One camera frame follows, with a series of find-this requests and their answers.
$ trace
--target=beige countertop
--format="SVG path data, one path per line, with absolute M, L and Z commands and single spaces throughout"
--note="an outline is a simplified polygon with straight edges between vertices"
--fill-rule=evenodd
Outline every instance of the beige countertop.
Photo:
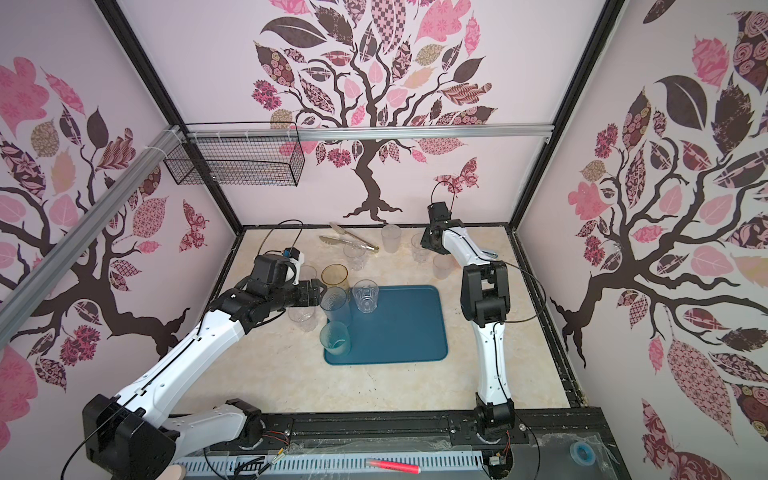
M 305 333 L 282 316 L 275 322 L 251 331 L 231 346 L 192 385 L 175 412 L 199 412 L 239 397 L 264 412 L 355 412 L 398 410 L 472 409 L 478 388 L 478 355 L 471 323 L 459 306 L 461 270 L 456 268 L 444 280 L 432 274 L 432 257 L 416 263 L 410 238 L 423 229 L 402 229 L 396 253 L 383 248 L 369 254 L 366 266 L 349 271 L 349 284 L 367 278 L 379 285 L 433 285 L 440 292 L 448 356 L 439 362 L 397 363 L 360 366 L 331 366 L 323 359 L 319 331 L 326 322 L 317 307 L 319 325 Z M 468 228 L 472 239 L 499 258 L 516 264 L 503 227 Z M 268 230 L 248 230 L 223 289 L 250 274 L 253 258 Z M 382 245 L 381 229 L 356 228 L 356 235 Z M 289 247 L 298 230 L 275 230 L 262 251 Z M 328 230 L 304 230 L 296 248 L 304 252 L 306 264 L 318 276 L 331 263 L 344 264 L 341 247 L 322 243 L 319 235 L 335 236 Z M 521 274 L 509 269 L 511 310 L 507 319 L 534 314 Z M 518 409 L 567 408 L 568 400 L 549 353 L 544 334 L 536 320 L 507 324 L 505 361 L 507 375 Z

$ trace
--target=plastic cup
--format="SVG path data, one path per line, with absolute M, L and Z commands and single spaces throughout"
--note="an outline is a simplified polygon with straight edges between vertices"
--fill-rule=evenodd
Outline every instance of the plastic cup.
M 328 322 L 320 330 L 320 343 L 331 355 L 346 355 L 352 347 L 349 330 L 340 322 Z
M 301 330 L 311 332 L 317 326 L 317 316 L 315 306 L 295 306 L 288 310 L 288 318 L 296 322 Z
M 349 301 L 346 290 L 338 286 L 332 286 L 320 300 L 320 307 L 331 322 L 340 322 L 344 325 L 352 323 L 352 312 L 349 311 Z
M 421 233 L 411 237 L 411 251 L 413 252 L 413 259 L 418 263 L 424 263 L 429 258 L 429 250 L 422 248 Z
M 435 274 L 435 278 L 443 280 L 451 274 L 455 266 L 453 255 L 435 255 L 435 259 L 432 261 L 432 272 Z
M 355 271 L 362 270 L 368 260 L 366 249 L 357 245 L 345 245 L 344 256 L 349 264 L 349 268 Z
M 379 305 L 379 286 L 373 280 L 360 280 L 352 287 L 357 309 L 363 313 L 371 313 Z
M 400 248 L 402 231 L 397 225 L 385 225 L 382 228 L 382 243 L 387 253 L 395 253 Z

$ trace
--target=aluminum rail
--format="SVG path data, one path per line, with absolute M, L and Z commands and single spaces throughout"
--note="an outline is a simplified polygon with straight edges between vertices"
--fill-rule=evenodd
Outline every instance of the aluminum rail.
M 188 125 L 189 138 L 216 137 L 284 137 L 295 134 L 294 130 L 277 129 L 238 129 L 232 130 L 231 124 Z M 486 124 L 486 125 L 444 125 L 428 127 L 351 127 L 351 128 L 302 128 L 300 140 L 377 140 L 380 138 L 447 138 L 447 137 L 549 137 L 552 124 Z
M 56 287 L 101 229 L 165 158 L 164 152 L 170 152 L 179 144 L 178 127 L 169 126 L 166 129 L 131 162 L 130 167 L 83 215 L 78 224 L 61 238 L 43 261 L 8 295 L 0 310 L 0 349 L 8 345 L 14 333 Z

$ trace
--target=pink highlighter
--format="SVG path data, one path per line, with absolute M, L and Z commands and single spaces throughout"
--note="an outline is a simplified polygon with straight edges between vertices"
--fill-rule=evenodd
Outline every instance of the pink highlighter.
M 396 470 L 405 473 L 420 473 L 421 467 L 418 465 L 409 465 L 407 463 L 387 462 L 376 460 L 375 458 L 366 458 L 366 467 L 386 468 L 387 470 Z

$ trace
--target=butterfly decal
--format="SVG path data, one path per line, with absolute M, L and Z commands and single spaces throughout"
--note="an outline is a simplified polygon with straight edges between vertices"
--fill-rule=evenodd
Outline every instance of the butterfly decal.
M 205 229 L 205 224 L 210 220 L 205 220 L 203 214 L 195 213 L 194 208 L 184 200 L 184 216 L 187 218 L 187 223 L 190 224 L 190 229 L 181 238 L 179 243 L 179 251 L 183 252 L 189 250 L 192 247 L 200 248 L 205 245 L 205 236 L 201 232 Z
M 478 158 L 475 157 L 468 161 L 462 168 L 462 172 L 457 177 L 453 175 L 439 175 L 435 177 L 435 181 L 449 182 L 449 184 L 444 185 L 448 188 L 448 192 L 451 194 L 464 190 L 464 187 L 477 187 L 478 176 L 475 174 L 475 171 L 478 169 L 477 159 Z

